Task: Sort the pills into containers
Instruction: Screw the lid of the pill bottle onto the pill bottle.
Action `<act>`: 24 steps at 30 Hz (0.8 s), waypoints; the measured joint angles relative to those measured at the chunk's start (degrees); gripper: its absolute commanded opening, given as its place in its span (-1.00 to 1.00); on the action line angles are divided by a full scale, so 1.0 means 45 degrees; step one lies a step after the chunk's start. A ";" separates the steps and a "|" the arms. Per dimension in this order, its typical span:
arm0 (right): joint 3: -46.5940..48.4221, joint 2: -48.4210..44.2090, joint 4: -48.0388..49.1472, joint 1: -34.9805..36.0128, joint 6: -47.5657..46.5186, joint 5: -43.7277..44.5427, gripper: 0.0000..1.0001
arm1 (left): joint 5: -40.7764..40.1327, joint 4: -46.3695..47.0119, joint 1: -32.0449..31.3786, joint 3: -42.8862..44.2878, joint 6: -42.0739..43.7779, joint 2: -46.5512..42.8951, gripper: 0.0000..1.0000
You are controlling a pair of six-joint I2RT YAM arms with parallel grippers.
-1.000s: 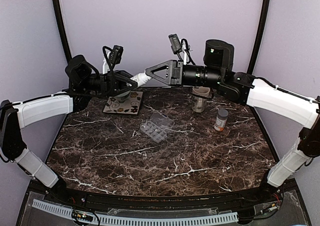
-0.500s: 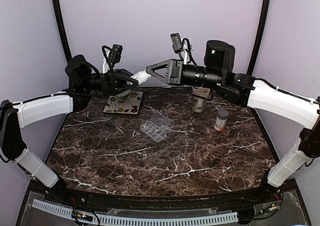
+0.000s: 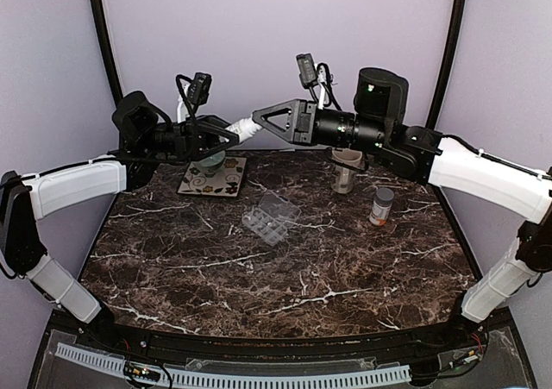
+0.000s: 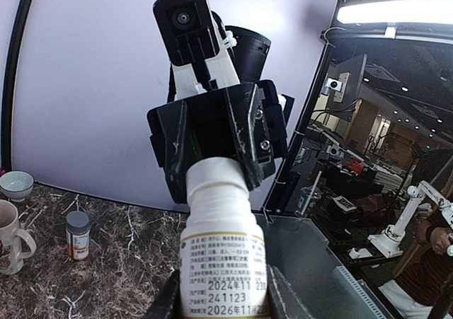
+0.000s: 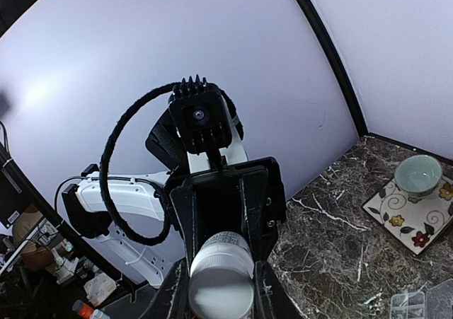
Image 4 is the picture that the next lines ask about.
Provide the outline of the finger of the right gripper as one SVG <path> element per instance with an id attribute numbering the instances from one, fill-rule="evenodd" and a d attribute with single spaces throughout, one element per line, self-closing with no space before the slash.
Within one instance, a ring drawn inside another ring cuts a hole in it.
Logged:
<path id="1" fill-rule="evenodd" d="M 161 162 L 169 192 L 176 204 L 186 204 L 188 170 L 203 158 L 198 102 L 183 99 L 157 108 L 156 125 L 163 144 Z"/>
<path id="2" fill-rule="evenodd" d="M 225 98 L 235 159 L 248 190 L 253 191 L 276 171 L 263 92 L 254 83 L 241 83 L 226 88 Z"/>

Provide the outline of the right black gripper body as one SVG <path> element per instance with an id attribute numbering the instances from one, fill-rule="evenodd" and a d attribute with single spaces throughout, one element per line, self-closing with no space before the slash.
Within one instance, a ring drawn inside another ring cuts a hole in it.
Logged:
<path id="1" fill-rule="evenodd" d="M 175 100 L 150 110 L 147 120 L 164 170 L 211 157 L 258 165 L 287 155 L 287 96 L 271 80 Z"/>

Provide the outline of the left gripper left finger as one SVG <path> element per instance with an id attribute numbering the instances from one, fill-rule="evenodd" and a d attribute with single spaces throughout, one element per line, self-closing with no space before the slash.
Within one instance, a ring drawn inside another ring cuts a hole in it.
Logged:
<path id="1" fill-rule="evenodd" d="M 146 319 L 180 318 L 180 270 L 174 270 L 154 302 L 144 314 Z"/>

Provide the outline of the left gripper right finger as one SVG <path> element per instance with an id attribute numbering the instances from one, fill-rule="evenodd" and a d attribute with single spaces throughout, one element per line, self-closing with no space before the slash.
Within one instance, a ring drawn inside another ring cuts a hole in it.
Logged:
<path id="1" fill-rule="evenodd" d="M 267 277 L 267 299 L 270 307 L 270 318 L 314 318 L 308 308 L 302 303 L 302 300 L 295 293 L 292 285 L 277 267 L 267 265 Z"/>

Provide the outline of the small white bottle cap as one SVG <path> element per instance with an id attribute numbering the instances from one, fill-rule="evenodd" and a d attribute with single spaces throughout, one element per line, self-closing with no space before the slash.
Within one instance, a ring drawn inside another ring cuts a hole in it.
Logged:
<path id="1" fill-rule="evenodd" d="M 191 166 L 186 173 L 187 203 L 195 203 L 195 195 L 208 187 L 232 186 L 249 196 L 241 166 L 225 157 L 206 158 Z"/>

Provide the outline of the small white pill bottle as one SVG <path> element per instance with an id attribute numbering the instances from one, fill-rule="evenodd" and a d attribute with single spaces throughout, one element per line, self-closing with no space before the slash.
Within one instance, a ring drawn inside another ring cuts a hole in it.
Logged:
<path id="1" fill-rule="evenodd" d="M 183 318 L 269 318 L 263 231 L 248 192 L 204 187 L 191 197 L 180 236 Z"/>

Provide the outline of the orange pill bottle grey cap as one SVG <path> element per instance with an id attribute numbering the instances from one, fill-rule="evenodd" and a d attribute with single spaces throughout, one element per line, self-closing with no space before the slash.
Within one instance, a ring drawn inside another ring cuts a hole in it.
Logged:
<path id="1" fill-rule="evenodd" d="M 83 211 L 71 211 L 66 216 L 68 256 L 76 261 L 84 260 L 89 254 L 90 220 Z"/>

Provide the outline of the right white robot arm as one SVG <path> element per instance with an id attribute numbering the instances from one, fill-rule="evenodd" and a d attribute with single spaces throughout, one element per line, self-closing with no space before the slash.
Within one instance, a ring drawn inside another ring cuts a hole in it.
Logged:
<path id="1" fill-rule="evenodd" d="M 198 161 L 236 161 L 252 191 L 275 173 L 275 159 L 287 156 L 286 124 L 292 108 L 282 107 L 275 84 L 260 77 L 271 41 L 245 28 L 226 29 L 238 42 L 233 64 L 240 83 L 147 113 L 151 145 L 176 204 L 187 202 L 186 175 Z"/>

